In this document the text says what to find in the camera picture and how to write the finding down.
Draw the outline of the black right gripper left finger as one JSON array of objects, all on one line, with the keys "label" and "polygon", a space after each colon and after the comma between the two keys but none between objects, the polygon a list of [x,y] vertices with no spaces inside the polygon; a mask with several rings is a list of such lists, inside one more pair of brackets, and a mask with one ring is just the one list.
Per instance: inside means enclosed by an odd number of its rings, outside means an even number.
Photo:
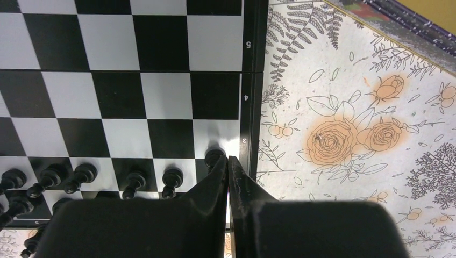
[{"label": "black right gripper left finger", "polygon": [[227,162],[178,198],[65,203],[35,257],[223,257]]}]

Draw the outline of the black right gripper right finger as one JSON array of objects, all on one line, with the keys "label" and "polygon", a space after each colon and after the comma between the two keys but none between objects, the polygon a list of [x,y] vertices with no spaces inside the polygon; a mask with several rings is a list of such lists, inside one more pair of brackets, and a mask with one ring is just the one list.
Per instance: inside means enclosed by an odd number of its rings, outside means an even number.
[{"label": "black right gripper right finger", "polygon": [[408,257],[381,205],[279,201],[231,156],[227,162],[234,257]]}]

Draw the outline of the black chess piece fifteenth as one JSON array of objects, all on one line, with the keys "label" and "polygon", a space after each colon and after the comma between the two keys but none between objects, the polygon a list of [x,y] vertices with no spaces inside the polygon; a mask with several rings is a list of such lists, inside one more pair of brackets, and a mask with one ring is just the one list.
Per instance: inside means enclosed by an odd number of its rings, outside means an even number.
[{"label": "black chess piece fifteenth", "polygon": [[177,168],[169,168],[164,172],[162,181],[165,185],[161,194],[162,198],[172,199],[176,196],[176,188],[183,183],[183,172]]}]

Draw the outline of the black chess piece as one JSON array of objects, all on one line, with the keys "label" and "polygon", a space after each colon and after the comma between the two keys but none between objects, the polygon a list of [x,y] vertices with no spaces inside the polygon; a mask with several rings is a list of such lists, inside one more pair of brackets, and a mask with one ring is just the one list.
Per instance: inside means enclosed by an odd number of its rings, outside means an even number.
[{"label": "black chess piece", "polygon": [[141,171],[132,171],[127,175],[128,184],[122,193],[122,199],[132,199],[139,189],[146,185],[146,178]]},{"label": "black chess piece", "polygon": [[9,189],[18,189],[27,182],[27,176],[19,169],[9,169],[1,175],[1,195]]},{"label": "black chess piece", "polygon": [[55,202],[52,206],[52,214],[56,214],[59,209],[66,203],[72,202],[73,199],[71,198],[61,198],[57,202]]},{"label": "black chess piece", "polygon": [[9,208],[1,213],[1,230],[13,222],[14,217],[28,214],[34,210],[32,202],[24,196],[13,196],[9,202]]},{"label": "black chess piece", "polygon": [[38,198],[47,189],[58,186],[68,176],[65,167],[59,164],[52,164],[40,172],[39,180],[27,189],[26,194],[29,198]]}]

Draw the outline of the black chess piece eleventh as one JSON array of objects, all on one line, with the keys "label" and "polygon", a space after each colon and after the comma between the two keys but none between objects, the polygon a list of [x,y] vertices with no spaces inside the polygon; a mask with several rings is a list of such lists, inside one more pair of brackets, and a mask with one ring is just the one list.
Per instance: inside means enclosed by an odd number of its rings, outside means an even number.
[{"label": "black chess piece eleventh", "polygon": [[64,186],[64,191],[67,194],[73,194],[80,190],[81,185],[92,183],[97,177],[97,168],[90,163],[78,165],[74,170],[73,178]]}]

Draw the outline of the black chess pawn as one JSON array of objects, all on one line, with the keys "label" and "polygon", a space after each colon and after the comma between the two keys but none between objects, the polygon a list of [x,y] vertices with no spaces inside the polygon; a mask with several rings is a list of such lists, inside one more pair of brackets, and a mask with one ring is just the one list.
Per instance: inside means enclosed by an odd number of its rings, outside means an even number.
[{"label": "black chess pawn", "polygon": [[40,240],[42,238],[42,235],[45,232],[46,227],[47,227],[47,223],[40,225],[37,228],[36,234],[34,236],[32,236],[32,237],[30,237],[30,238],[25,240],[25,242],[24,242],[25,249],[21,252],[20,257],[29,258],[33,254],[36,253],[38,245],[39,245],[39,242],[40,242]]}]

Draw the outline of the gold tin of black pieces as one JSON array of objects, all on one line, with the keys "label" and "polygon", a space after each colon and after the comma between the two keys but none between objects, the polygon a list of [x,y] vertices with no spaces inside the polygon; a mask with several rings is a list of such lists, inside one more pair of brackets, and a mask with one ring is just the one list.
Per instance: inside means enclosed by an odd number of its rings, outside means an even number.
[{"label": "gold tin of black pieces", "polygon": [[372,69],[455,75],[455,36],[398,1],[329,1],[374,30]]}]

